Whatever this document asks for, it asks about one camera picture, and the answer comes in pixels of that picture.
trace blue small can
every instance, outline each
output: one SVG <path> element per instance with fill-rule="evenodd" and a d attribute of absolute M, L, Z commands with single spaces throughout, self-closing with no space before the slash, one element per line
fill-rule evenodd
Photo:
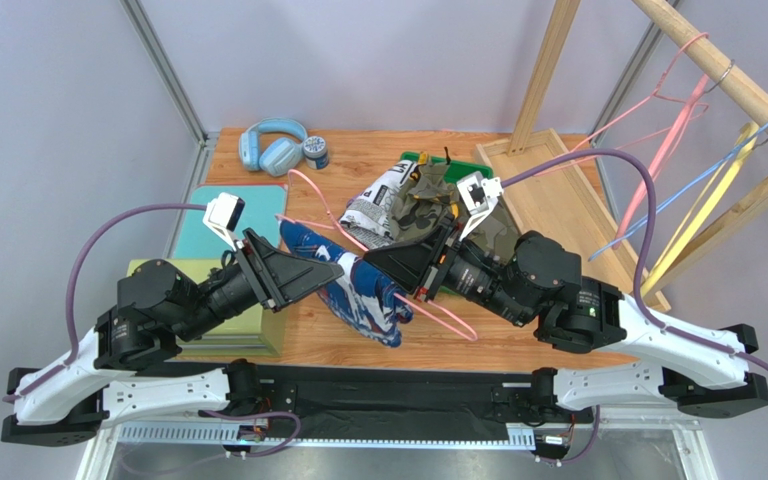
<path fill-rule="evenodd" d="M 328 166 L 330 159 L 328 158 L 328 146 L 325 144 L 324 138 L 307 137 L 304 143 L 301 144 L 301 149 L 304 151 L 304 159 L 308 167 L 314 170 L 321 170 Z"/>

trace white bracket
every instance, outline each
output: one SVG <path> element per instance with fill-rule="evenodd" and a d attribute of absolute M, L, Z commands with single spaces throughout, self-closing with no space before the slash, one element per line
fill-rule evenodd
<path fill-rule="evenodd" d="M 204 225 L 230 245 L 234 252 L 242 248 L 242 242 L 233 231 L 244 209 L 245 202 L 241 198 L 222 192 L 207 204 L 204 212 Z"/>
<path fill-rule="evenodd" d="M 458 239 L 464 240 L 496 208 L 502 195 L 502 184 L 499 177 L 487 179 L 479 172 L 473 172 L 458 180 L 457 186 L 461 200 L 470 212 L 470 219 Z"/>

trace wooden tabletop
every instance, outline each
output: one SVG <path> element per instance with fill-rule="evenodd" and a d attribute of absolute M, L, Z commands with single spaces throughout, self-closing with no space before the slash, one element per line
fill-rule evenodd
<path fill-rule="evenodd" d="M 267 184 L 287 183 L 263 172 L 248 172 L 239 161 L 237 146 L 243 128 L 225 128 L 215 148 L 206 183 Z M 306 165 L 307 174 L 324 192 L 334 215 L 339 217 L 346 202 L 363 191 L 379 175 L 399 160 L 404 151 L 428 151 L 443 156 L 449 148 L 453 159 L 471 161 L 477 143 L 505 137 L 504 134 L 437 131 L 361 131 L 311 130 L 328 142 L 331 163 L 315 171 Z M 562 136 L 565 143 L 576 143 L 582 136 Z M 265 135 L 261 151 L 275 136 Z M 596 169 L 583 168 L 599 188 Z M 327 223 L 318 197 L 304 182 L 293 179 L 289 188 L 287 216 L 299 220 Z M 343 247 L 356 250 L 339 233 L 320 231 Z M 415 314 L 412 322 L 401 325 L 402 345 L 387 348 L 364 338 L 335 317 L 315 295 L 290 310 L 283 354 L 279 358 L 257 357 L 258 363 L 292 365 L 331 365 L 351 367 L 407 368 L 431 370 L 470 370 L 531 372 L 540 367 L 596 368 L 629 361 L 619 354 L 573 355 L 553 350 L 532 336 L 535 325 L 516 328 L 479 306 L 454 295 L 439 294 L 438 303 L 457 313 L 478 333 L 477 342 L 468 342 L 432 320 Z"/>

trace green plate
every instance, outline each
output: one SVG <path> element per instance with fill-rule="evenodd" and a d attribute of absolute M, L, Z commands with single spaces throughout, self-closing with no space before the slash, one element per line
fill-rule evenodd
<path fill-rule="evenodd" d="M 404 152 L 399 160 L 410 160 L 416 162 L 419 160 L 419 153 L 417 152 Z M 431 157 L 433 163 L 443 163 L 446 161 L 443 157 Z M 446 183 L 457 183 L 458 180 L 466 177 L 473 172 L 481 172 L 485 178 L 493 178 L 493 169 L 484 165 L 477 165 L 470 162 L 460 162 L 458 160 L 452 160 L 449 164 L 449 170 L 446 171 L 446 175 L 443 179 Z"/>

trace gray wall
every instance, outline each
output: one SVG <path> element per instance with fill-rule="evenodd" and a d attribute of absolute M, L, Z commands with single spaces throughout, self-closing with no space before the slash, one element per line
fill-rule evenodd
<path fill-rule="evenodd" d="M 145 0 L 206 127 L 511 131 L 553 2 Z M 648 25 L 579 7 L 537 127 L 591 128 Z"/>
<path fill-rule="evenodd" d="M 83 242 L 127 208 L 179 201 L 194 152 L 118 2 L 0 1 L 0 398 L 12 367 L 67 351 L 65 284 Z M 144 216 L 100 242 L 77 288 L 81 333 L 172 223 Z M 9 413 L 0 402 L 0 425 Z M 73 478 L 82 450 L 0 443 L 0 478 Z"/>
<path fill-rule="evenodd" d="M 735 58 L 758 84 L 768 91 L 768 2 L 717 0 L 685 2 L 681 12 L 728 56 Z M 632 92 L 628 105 L 653 88 L 676 46 L 663 40 Z M 700 71 L 682 60 L 667 82 L 667 93 L 687 96 Z M 668 197 L 733 146 L 739 128 L 747 121 L 742 111 L 722 92 L 706 97 L 710 113 L 696 121 L 674 159 L 657 180 L 660 199 Z M 604 146 L 621 145 L 645 133 L 668 127 L 676 105 L 653 104 L 612 131 Z M 631 148 L 644 159 L 652 157 L 659 141 Z M 638 184 L 635 172 L 606 160 L 609 188 L 620 209 L 626 207 Z M 768 145 L 755 152 L 718 214 L 768 174 Z M 700 189 L 665 211 L 657 222 L 654 261 Z M 640 244 L 640 237 L 633 245 Z M 707 327 L 748 323 L 757 328 L 762 344 L 758 355 L 768 361 L 768 211 L 723 246 L 681 276 L 666 291 L 673 313 Z M 730 421 L 705 424 L 706 438 L 721 478 L 768 478 L 768 408 Z"/>

